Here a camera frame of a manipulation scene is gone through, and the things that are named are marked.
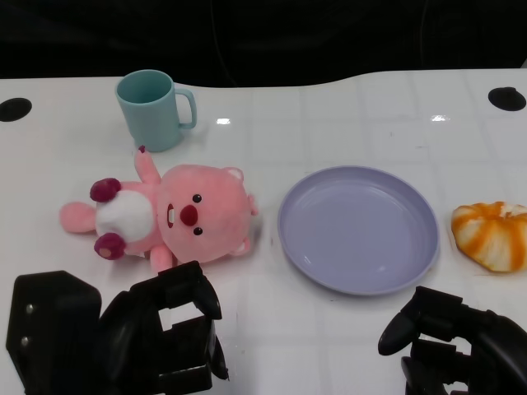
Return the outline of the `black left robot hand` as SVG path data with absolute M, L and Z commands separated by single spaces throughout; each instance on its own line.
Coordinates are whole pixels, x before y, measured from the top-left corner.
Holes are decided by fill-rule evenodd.
M 6 348 L 28 394 L 190 394 L 228 379 L 222 310 L 198 262 L 165 270 L 103 307 L 65 271 L 19 276 Z

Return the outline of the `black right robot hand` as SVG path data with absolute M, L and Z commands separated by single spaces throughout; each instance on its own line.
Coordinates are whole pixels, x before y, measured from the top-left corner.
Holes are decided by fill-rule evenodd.
M 407 394 L 444 394 L 446 386 L 466 384 L 467 394 L 526 392 L 526 332 L 508 317 L 478 310 L 462 298 L 417 287 L 378 342 L 401 359 Z

